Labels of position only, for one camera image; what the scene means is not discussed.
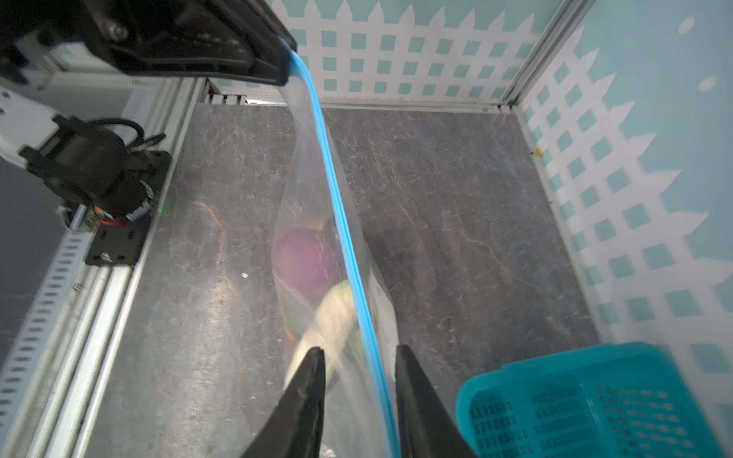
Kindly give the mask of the white radish toy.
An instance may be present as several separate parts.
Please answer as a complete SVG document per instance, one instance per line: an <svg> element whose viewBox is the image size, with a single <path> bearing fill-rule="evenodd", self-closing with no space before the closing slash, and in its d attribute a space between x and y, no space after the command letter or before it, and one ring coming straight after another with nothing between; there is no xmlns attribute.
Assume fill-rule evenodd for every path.
<svg viewBox="0 0 733 458"><path fill-rule="evenodd" d="M319 347L324 351L326 383L329 384L333 374L345 367L344 350L356 323L351 285L349 281L339 282L326 292L313 321L295 347L284 376L284 387L289 385L311 347Z"/></svg>

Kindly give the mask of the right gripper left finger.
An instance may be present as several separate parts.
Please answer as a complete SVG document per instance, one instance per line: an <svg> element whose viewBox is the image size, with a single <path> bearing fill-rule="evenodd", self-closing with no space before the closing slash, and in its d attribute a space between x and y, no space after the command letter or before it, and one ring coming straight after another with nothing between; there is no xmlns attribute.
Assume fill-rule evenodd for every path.
<svg viewBox="0 0 733 458"><path fill-rule="evenodd" d="M325 399L325 353L320 347L311 347L265 426L242 457L319 457Z"/></svg>

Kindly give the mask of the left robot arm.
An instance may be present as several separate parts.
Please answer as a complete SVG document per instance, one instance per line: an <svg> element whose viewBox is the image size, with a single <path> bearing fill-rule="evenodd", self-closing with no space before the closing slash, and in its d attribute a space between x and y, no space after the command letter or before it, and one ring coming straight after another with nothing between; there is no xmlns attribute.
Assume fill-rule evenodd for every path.
<svg viewBox="0 0 733 458"><path fill-rule="evenodd" d="M296 39L263 1L5 1L1 76L80 42L129 76L223 77L284 86ZM10 90L1 93L1 154L57 196L136 221L160 195L171 156L137 122L84 121Z"/></svg>

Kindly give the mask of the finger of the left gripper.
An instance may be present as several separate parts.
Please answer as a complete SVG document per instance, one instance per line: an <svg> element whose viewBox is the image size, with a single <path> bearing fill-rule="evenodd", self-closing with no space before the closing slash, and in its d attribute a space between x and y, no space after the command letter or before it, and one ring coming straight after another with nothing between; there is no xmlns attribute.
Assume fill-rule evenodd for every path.
<svg viewBox="0 0 733 458"><path fill-rule="evenodd" d="M265 1L82 1L79 36L130 76L284 86L295 38Z"/></svg>

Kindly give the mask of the teal plastic basket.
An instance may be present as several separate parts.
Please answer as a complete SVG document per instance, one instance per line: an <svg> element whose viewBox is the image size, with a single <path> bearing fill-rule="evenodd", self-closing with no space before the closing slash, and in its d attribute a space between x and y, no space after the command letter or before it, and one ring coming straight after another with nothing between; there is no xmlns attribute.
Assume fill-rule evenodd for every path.
<svg viewBox="0 0 733 458"><path fill-rule="evenodd" d="M721 457L677 365L648 343L594 345L475 376L456 400L479 457Z"/></svg>

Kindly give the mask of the clear zip top bag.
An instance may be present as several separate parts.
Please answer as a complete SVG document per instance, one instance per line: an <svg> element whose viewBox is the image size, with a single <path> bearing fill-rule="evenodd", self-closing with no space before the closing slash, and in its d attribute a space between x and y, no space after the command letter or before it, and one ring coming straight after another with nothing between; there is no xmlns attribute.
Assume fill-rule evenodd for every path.
<svg viewBox="0 0 733 458"><path fill-rule="evenodd" d="M307 65L289 59L281 89L296 129L271 264L291 380L307 351L326 364L324 457L396 457L399 344L385 280L370 252Z"/></svg>

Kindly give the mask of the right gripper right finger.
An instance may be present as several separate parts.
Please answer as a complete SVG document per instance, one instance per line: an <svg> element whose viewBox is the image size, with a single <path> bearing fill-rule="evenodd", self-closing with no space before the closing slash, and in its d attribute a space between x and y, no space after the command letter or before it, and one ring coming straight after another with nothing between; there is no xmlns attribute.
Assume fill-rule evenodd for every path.
<svg viewBox="0 0 733 458"><path fill-rule="evenodd" d="M476 458L408 345L397 347L395 375L401 456Z"/></svg>

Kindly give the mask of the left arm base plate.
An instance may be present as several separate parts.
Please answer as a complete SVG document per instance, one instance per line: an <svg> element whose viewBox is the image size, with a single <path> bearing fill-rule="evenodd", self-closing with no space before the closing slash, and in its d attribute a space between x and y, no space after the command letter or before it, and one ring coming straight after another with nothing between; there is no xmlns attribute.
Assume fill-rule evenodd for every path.
<svg viewBox="0 0 733 458"><path fill-rule="evenodd" d="M147 166L136 171L146 190L145 201L132 217L105 218L97 223L84 259L88 266L135 267L139 262L154 215L158 211L172 157L168 152L154 150L135 152L135 156Z"/></svg>

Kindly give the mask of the purple onion toy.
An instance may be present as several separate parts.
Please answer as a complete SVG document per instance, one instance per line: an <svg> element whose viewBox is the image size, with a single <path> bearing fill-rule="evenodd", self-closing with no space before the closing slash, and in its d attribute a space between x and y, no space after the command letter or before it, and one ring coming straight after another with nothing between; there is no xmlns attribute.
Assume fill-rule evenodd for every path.
<svg viewBox="0 0 733 458"><path fill-rule="evenodd" d="M329 236L310 228L282 235L271 255L275 277L308 300L322 297L343 279L340 259Z"/></svg>

